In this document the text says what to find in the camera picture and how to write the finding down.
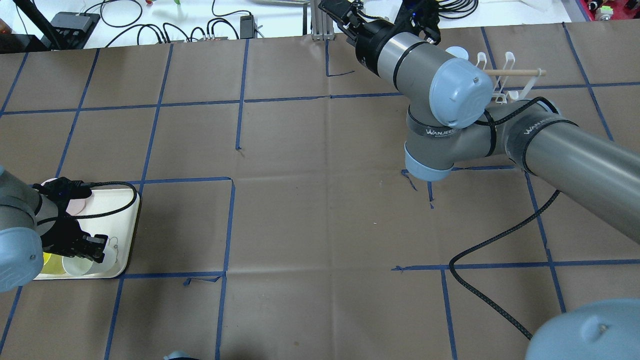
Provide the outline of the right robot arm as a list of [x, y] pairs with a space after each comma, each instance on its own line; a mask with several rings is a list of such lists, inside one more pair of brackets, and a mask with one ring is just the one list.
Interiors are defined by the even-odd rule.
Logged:
[[506, 155], [515, 166], [554, 187], [550, 198], [521, 223], [455, 255], [453, 278], [528, 339], [528, 360], [637, 360], [639, 299], [595, 301], [553, 317], [531, 332], [498, 303], [464, 280], [457, 262], [537, 219], [560, 194], [639, 241], [639, 155], [581, 129], [548, 99], [537, 96], [490, 105], [489, 72], [408, 25], [336, 18], [359, 63], [409, 99], [405, 166], [425, 182], [448, 176], [456, 162]]

